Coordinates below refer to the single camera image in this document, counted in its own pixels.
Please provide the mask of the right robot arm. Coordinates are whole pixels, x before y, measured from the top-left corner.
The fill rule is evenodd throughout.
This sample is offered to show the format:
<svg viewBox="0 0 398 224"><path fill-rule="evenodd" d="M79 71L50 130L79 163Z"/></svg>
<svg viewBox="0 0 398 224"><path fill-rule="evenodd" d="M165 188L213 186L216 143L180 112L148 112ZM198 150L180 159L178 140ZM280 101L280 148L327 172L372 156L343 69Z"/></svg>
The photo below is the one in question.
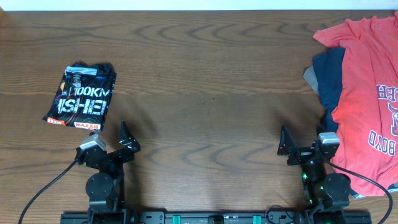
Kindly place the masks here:
<svg viewBox="0 0 398 224"><path fill-rule="evenodd" d="M311 146L298 147L285 125L281 127L277 154L287 157L289 166L302 171L305 199L310 206L291 215L293 223L345 223L343 209L349 205L348 176L328 173L325 163L335 156L340 139L334 132L319 133Z"/></svg>

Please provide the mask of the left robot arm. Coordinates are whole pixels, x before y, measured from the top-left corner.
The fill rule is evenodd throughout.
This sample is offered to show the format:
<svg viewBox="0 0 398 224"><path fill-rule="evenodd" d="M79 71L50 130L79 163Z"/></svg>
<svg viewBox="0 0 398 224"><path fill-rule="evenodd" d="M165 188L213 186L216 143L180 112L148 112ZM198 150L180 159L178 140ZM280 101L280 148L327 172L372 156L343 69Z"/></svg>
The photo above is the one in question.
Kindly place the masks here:
<svg viewBox="0 0 398 224"><path fill-rule="evenodd" d="M106 143L99 135L91 133L76 149L79 165L96 169L86 182L89 196L88 223L133 223L134 214L125 208L123 164L133 161L141 150L125 121L121 121L119 143L123 146L106 152Z"/></svg>

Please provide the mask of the red printed t-shirt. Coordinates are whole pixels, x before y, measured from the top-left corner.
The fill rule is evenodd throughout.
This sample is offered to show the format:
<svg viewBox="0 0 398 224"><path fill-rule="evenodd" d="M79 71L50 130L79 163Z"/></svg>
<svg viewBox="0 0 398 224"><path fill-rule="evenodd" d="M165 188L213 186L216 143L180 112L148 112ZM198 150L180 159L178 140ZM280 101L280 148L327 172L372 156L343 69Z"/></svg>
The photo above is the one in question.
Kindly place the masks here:
<svg viewBox="0 0 398 224"><path fill-rule="evenodd" d="M333 120L340 146L332 158L363 196L383 196L397 182L397 16L346 19L318 30L326 47L345 48L342 85Z"/></svg>

